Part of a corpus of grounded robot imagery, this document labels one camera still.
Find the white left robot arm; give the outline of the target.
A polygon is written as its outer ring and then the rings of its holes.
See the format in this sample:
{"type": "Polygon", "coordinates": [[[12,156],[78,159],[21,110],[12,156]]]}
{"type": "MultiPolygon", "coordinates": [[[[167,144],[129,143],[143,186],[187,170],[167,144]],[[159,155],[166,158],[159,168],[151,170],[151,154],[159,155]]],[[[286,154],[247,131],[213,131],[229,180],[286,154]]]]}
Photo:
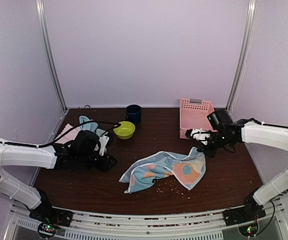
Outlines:
{"type": "Polygon", "coordinates": [[[5,166],[39,167],[51,170],[96,168],[109,171],[117,160],[107,153],[111,143],[109,133],[98,136],[89,130],[81,130],[74,139],[65,142],[56,139],[44,145],[11,142],[0,138],[0,193],[21,202],[30,217],[55,228],[68,227],[73,213],[54,208],[47,194],[28,186],[5,171],[5,166]]]}

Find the light blue towel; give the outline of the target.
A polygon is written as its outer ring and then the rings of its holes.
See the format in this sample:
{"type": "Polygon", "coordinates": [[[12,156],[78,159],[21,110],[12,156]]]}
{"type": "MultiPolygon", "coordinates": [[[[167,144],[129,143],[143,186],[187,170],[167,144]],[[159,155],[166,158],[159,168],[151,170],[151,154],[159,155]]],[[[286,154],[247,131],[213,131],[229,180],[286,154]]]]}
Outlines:
{"type": "Polygon", "coordinates": [[[87,116],[81,115],[79,117],[79,122],[81,124],[80,128],[83,131],[91,131],[95,132],[98,128],[98,123],[93,121],[92,119],[89,119],[87,116]]]}

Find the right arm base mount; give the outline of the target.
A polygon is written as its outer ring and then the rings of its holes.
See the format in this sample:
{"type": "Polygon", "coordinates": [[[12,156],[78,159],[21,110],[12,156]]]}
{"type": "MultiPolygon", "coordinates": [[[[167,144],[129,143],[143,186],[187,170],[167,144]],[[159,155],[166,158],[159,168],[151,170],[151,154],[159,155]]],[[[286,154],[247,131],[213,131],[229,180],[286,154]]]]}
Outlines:
{"type": "Polygon", "coordinates": [[[245,207],[227,208],[222,212],[226,226],[237,226],[243,237],[255,237],[259,233],[258,220],[266,216],[264,209],[255,213],[246,213],[245,207]]]}

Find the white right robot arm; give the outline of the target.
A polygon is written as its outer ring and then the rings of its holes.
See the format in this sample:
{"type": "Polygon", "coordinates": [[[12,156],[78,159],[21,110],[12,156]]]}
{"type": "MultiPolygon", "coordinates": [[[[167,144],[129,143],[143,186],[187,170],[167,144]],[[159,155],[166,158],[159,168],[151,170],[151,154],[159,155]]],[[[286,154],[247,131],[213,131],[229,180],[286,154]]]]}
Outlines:
{"type": "Polygon", "coordinates": [[[280,200],[288,220],[288,123],[266,123],[254,118],[241,118],[232,122],[217,122],[212,130],[196,128],[190,133],[199,143],[199,149],[208,158],[219,153],[237,155],[245,147],[262,185],[254,187],[245,197],[240,216],[254,220],[264,205],[280,200]]]}

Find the patterned blue pastel towel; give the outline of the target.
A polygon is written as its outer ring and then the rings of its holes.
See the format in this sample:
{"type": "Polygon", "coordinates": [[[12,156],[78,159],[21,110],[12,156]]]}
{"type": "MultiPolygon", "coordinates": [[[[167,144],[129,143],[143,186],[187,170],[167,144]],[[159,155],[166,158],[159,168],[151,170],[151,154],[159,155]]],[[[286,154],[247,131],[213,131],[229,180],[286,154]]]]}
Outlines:
{"type": "Polygon", "coordinates": [[[192,147],[187,155],[159,151],[134,162],[119,178],[128,184],[125,194],[152,187],[157,180],[174,176],[187,190],[192,190],[206,173],[206,159],[202,152],[192,147]]]}

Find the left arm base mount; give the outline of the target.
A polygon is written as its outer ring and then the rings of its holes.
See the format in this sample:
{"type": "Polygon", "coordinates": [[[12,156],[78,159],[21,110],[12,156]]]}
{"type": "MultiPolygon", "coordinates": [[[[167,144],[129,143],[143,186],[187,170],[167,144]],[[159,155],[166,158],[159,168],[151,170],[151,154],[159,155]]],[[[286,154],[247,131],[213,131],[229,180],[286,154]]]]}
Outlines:
{"type": "Polygon", "coordinates": [[[69,227],[73,218],[72,211],[59,208],[53,209],[53,216],[43,216],[32,209],[29,209],[29,212],[30,218],[41,222],[37,227],[37,233],[43,239],[54,237],[62,227],[69,227]]]}

